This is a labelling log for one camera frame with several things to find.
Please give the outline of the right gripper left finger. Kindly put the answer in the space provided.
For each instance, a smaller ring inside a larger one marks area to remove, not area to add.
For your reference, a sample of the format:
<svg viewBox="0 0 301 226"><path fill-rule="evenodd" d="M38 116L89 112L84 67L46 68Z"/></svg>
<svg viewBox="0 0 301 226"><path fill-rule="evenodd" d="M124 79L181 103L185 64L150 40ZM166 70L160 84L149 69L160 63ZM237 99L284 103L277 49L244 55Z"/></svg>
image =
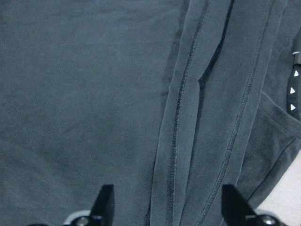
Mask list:
<svg viewBox="0 0 301 226"><path fill-rule="evenodd" d="M103 185L90 211L95 226L111 226L114 218L114 186Z"/></svg>

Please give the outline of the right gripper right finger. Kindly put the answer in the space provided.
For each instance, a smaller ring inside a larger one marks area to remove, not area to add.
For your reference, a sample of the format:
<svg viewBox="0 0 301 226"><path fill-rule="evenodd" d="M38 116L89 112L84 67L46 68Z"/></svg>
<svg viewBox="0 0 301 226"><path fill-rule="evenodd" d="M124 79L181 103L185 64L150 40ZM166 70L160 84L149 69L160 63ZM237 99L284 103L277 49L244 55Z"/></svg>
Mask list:
<svg viewBox="0 0 301 226"><path fill-rule="evenodd" d="M222 186L222 216L228 226L257 225L257 214L234 185Z"/></svg>

